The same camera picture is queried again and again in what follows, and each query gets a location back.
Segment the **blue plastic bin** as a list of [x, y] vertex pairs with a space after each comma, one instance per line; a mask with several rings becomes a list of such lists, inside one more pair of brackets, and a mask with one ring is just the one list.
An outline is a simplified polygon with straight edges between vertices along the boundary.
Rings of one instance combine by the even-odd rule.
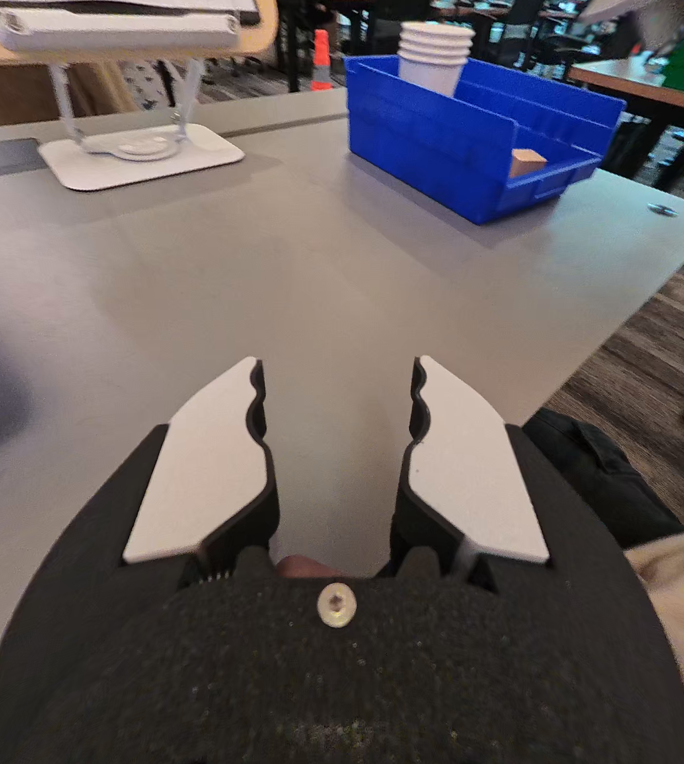
[[[452, 98], [401, 80], [398, 59], [348, 57], [349, 149], [474, 224], [561, 196], [590, 178], [625, 102], [470, 59]], [[547, 167], [509, 178], [511, 151]]]

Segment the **wooden cube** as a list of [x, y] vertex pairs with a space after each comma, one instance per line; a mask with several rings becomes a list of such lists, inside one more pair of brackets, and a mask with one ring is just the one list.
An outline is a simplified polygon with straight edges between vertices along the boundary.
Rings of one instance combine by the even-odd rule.
[[514, 148], [511, 151], [509, 178], [518, 178], [538, 172], [547, 167], [548, 160], [529, 148]]

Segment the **instruction tablet screen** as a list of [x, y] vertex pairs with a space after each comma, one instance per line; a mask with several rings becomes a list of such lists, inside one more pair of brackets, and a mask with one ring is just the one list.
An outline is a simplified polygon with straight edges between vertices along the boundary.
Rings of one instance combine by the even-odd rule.
[[2, 11], [65, 11], [91, 15], [232, 15], [242, 26], [261, 22], [254, 1], [0, 1]]

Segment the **white tablet stand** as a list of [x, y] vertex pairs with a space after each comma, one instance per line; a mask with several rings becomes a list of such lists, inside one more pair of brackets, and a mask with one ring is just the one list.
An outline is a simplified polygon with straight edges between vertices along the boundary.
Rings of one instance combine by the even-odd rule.
[[[64, 55], [49, 75], [67, 138], [38, 145], [61, 186], [95, 192], [151, 179], [234, 164], [241, 149], [191, 123], [205, 68], [193, 52], [234, 51], [242, 25], [232, 15], [91, 15], [65, 11], [0, 10], [0, 44], [18, 54]], [[150, 60], [150, 51], [188, 56], [172, 122], [165, 126], [86, 135], [68, 93], [68, 65], [76, 54], [117, 61]]]

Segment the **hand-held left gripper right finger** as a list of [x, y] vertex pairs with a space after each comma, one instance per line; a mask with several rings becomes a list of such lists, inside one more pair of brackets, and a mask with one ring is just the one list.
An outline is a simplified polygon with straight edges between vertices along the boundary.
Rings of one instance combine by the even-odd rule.
[[430, 356], [414, 358], [410, 391], [393, 573], [416, 549], [449, 578], [471, 578], [489, 559], [545, 569], [550, 551], [502, 416]]

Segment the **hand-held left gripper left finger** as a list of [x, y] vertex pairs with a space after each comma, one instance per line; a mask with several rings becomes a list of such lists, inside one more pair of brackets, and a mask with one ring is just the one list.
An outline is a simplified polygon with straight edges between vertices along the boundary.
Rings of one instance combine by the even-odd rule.
[[123, 562], [194, 555], [224, 575], [243, 549], [269, 550], [280, 508], [265, 397], [262, 362], [248, 356], [170, 418]]

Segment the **orange traffic cone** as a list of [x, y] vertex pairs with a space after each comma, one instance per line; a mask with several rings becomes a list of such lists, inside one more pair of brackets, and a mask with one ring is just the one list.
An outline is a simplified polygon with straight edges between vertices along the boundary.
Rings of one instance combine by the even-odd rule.
[[329, 37], [324, 28], [319, 28], [314, 33], [313, 73], [310, 90], [312, 92], [323, 92], [332, 88]]

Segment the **wooden background table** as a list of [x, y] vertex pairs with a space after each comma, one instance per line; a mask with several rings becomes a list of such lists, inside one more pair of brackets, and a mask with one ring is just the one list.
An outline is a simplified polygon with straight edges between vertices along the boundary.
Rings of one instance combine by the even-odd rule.
[[[625, 111], [640, 117], [646, 124], [634, 128], [632, 136], [611, 148], [604, 158], [603, 169], [621, 177], [637, 176], [650, 153], [667, 129], [684, 129], [684, 91], [666, 87], [660, 74], [645, 70], [645, 56], [625, 60], [604, 60], [574, 65], [569, 78], [617, 99], [624, 100]], [[653, 187], [668, 192], [684, 176], [684, 146], [671, 164], [653, 182]]]

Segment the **person's black trouser leg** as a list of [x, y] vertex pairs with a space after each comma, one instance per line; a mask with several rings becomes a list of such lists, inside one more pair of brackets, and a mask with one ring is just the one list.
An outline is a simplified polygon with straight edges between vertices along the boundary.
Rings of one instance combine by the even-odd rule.
[[623, 450], [595, 425], [542, 408], [522, 429], [621, 548], [684, 533]]

